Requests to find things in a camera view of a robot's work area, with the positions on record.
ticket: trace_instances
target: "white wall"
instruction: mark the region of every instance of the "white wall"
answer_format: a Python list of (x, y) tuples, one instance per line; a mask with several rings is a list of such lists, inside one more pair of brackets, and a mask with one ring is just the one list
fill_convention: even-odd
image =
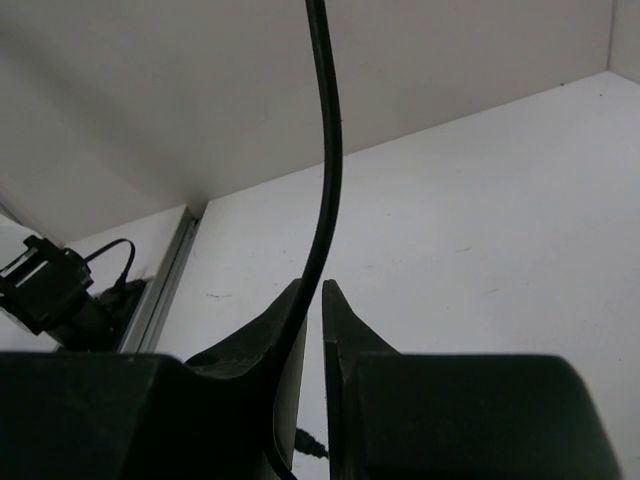
[[(404, 352), (544, 352), (585, 379), (640, 478), (640, 86), (603, 73), (346, 158), (324, 272)], [(214, 200), (158, 350), (189, 356), (302, 272), (321, 167)], [(299, 425), (326, 441), (321, 311)], [(296, 473), (326, 479), (297, 455)]]
[(639, 0), (616, 0), (612, 40), (611, 70), (640, 83)]
[[(329, 0), (348, 153), (606, 68), (612, 0)], [(322, 159), (304, 2), (6, 0), (0, 190), (63, 241)]]

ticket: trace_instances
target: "black wire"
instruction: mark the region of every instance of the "black wire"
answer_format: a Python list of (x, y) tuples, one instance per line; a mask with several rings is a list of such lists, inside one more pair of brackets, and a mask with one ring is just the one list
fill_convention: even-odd
[(97, 257), (102, 255), (103, 253), (105, 253), (106, 251), (111, 250), (113, 247), (116, 247), (121, 243), (128, 243), (129, 247), (131, 247), (131, 250), (129, 252), (129, 258), (127, 259), (127, 263), (124, 267), (124, 270), (122, 270), (122, 273), (118, 277), (118, 280), (116, 280), (116, 283), (114, 286), (124, 286), (125, 283), (127, 283), (127, 276), (129, 275), (129, 271), (131, 270), (131, 266), (133, 265), (133, 260), (136, 258), (136, 246), (133, 244), (131, 240), (127, 240), (126, 238), (119, 238), (117, 240), (114, 240), (113, 242), (106, 244), (104, 247), (99, 248), (98, 250), (93, 252), (91, 255), (87, 255), (84, 259), (86, 263), (89, 263), (92, 260), (95, 260)]
[(340, 188), (342, 183), (342, 121), (336, 72), (331, 53), (331, 38), (324, 0), (305, 0), (307, 18), (313, 47), (313, 57), (318, 78), (322, 127), (324, 131), (324, 186), (316, 233), (302, 274), (302, 280), (291, 304), (289, 314), (276, 341), (270, 359), (272, 375), (267, 381), (267, 412), (264, 425), (264, 446), (269, 463), (282, 479), (295, 480), (278, 451), (274, 438), (276, 393), (280, 376), (289, 353), (307, 316), (320, 275), (329, 254), (331, 240), (338, 219)]

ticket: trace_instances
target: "white shelf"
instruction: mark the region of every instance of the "white shelf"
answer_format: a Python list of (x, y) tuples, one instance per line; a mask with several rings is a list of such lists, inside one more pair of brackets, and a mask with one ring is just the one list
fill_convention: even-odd
[[(301, 274), (321, 176), (209, 204), (159, 351), (215, 344)], [(347, 157), (324, 276), (400, 351), (567, 358), (639, 478), (639, 252), (640, 86), (603, 73)], [(316, 296), (298, 424), (326, 442), (321, 338)]]

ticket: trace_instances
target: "black plastic part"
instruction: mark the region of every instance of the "black plastic part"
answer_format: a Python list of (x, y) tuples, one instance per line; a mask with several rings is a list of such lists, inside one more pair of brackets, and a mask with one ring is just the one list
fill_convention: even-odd
[[(60, 351), (117, 352), (146, 286), (144, 280), (134, 280), (105, 290), (97, 298), (88, 297), (91, 309), (67, 317), (63, 325), (47, 333), (61, 344)], [(94, 324), (97, 338), (85, 338), (84, 332)]]
[(35, 236), (24, 244), (27, 251), (0, 271), (0, 307), (67, 351), (117, 351), (145, 282), (118, 283), (95, 299), (86, 291), (91, 271), (77, 253)]
[[(274, 478), (259, 431), (265, 359), (296, 288), (188, 365), (162, 355), (0, 354), (0, 476)], [(304, 330), (273, 412), (289, 459), (303, 348)]]
[(316, 458), (329, 458), (327, 448), (316, 440), (313, 435), (301, 428), (296, 429), (295, 448), (296, 452), (305, 455), (311, 455)]
[(620, 478), (561, 358), (398, 354), (335, 281), (323, 322), (332, 478)]
[(93, 280), (73, 250), (35, 236), (23, 243), (27, 251), (0, 271), (0, 307), (38, 335), (68, 312), (86, 308), (86, 290)]

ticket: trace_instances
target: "white panel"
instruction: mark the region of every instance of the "white panel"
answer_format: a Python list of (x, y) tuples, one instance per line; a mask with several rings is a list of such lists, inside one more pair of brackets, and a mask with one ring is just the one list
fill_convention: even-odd
[(611, 70), (640, 83), (640, 0), (616, 0)]
[[(640, 86), (603, 73), (353, 154), (324, 273), (404, 352), (544, 352), (640, 478)], [(158, 350), (188, 358), (302, 272), (320, 166), (211, 202)], [(326, 442), (318, 296), (299, 425)], [(326, 461), (296, 456), (299, 478)]]
[[(606, 68), (611, 0), (327, 3), (348, 153)], [(0, 22), (0, 187), (63, 240), (322, 159), (302, 1), (7, 0)]]

